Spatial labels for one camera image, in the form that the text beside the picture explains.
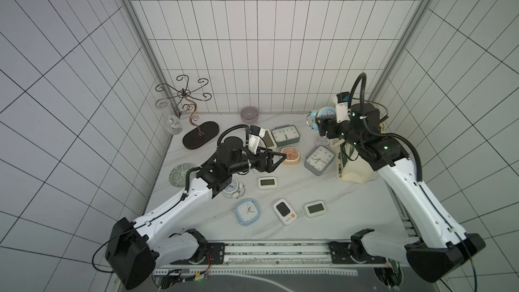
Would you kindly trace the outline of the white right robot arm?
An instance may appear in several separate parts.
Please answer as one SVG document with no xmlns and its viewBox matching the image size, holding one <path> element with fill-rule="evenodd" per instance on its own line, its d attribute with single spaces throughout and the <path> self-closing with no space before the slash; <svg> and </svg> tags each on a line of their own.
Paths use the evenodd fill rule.
<svg viewBox="0 0 519 292">
<path fill-rule="evenodd" d="M 329 139 L 352 145 L 359 157 L 377 172 L 409 213 L 419 235 L 394 238 L 366 228 L 351 236 L 351 258 L 357 263 L 381 257 L 410 266 L 427 282 L 472 262 L 486 247 L 477 233 L 468 233 L 441 205 L 422 179 L 419 157 L 409 157 L 407 141 L 378 131 L 379 112 L 372 105 L 362 112 L 355 104 L 344 117 L 313 113 L 314 129 Z"/>
</svg>

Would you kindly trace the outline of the white orange digital timer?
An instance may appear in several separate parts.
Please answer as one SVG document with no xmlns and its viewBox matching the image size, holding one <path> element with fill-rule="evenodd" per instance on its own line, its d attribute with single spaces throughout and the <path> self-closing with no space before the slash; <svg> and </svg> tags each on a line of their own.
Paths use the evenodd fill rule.
<svg viewBox="0 0 519 292">
<path fill-rule="evenodd" d="M 274 202 L 273 210 L 285 226 L 288 226 L 297 220 L 297 212 L 294 211 L 289 202 L 283 198 Z"/>
</svg>

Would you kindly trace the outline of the small white digital clock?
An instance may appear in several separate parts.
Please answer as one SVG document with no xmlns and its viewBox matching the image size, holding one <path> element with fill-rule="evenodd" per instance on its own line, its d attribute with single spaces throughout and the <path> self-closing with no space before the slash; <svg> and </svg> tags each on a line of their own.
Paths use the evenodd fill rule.
<svg viewBox="0 0 519 292">
<path fill-rule="evenodd" d="M 258 179 L 258 189 L 269 190 L 278 187 L 278 180 L 276 177 L 260 177 Z"/>
</svg>

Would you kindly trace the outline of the white twin-bell alarm clock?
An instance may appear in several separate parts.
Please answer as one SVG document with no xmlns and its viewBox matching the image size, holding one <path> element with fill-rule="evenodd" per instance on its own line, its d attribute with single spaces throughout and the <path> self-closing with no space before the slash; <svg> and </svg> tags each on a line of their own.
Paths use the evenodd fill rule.
<svg viewBox="0 0 519 292">
<path fill-rule="evenodd" d="M 222 191 L 222 194 L 229 199 L 238 199 L 245 194 L 245 186 L 233 178 L 231 183 Z"/>
</svg>

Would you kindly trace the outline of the cream canvas floral tote bag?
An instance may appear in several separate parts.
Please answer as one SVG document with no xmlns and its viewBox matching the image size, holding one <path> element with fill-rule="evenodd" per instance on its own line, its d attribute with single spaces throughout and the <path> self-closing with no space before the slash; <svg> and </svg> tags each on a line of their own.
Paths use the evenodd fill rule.
<svg viewBox="0 0 519 292">
<path fill-rule="evenodd" d="M 330 148 L 336 153 L 339 180 L 364 184 L 372 177 L 374 171 L 369 163 L 359 157 L 356 148 L 344 139 L 332 139 Z"/>
</svg>

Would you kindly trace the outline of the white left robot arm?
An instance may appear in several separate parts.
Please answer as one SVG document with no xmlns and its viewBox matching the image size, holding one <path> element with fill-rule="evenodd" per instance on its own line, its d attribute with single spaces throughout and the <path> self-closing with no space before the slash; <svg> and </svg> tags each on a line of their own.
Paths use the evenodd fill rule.
<svg viewBox="0 0 519 292">
<path fill-rule="evenodd" d="M 188 170 L 183 191 L 133 221 L 117 221 L 105 259 L 124 288 L 138 287 L 158 266 L 181 260 L 199 262 L 207 250 L 206 238 L 195 229 L 173 235 L 175 225 L 224 191 L 234 174 L 251 169 L 272 173 L 286 157 L 266 148 L 254 155 L 246 147 L 219 147 L 206 162 Z"/>
</svg>

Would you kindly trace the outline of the blue twin-bell alarm clock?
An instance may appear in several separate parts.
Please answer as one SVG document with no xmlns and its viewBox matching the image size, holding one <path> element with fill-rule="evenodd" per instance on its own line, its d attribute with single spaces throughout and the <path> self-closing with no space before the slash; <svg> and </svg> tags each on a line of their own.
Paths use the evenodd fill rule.
<svg viewBox="0 0 519 292">
<path fill-rule="evenodd" d="M 337 115 L 336 109 L 332 107 L 324 107 L 313 110 L 306 116 L 306 124 L 313 130 L 318 130 L 316 119 L 319 118 L 335 118 Z"/>
</svg>

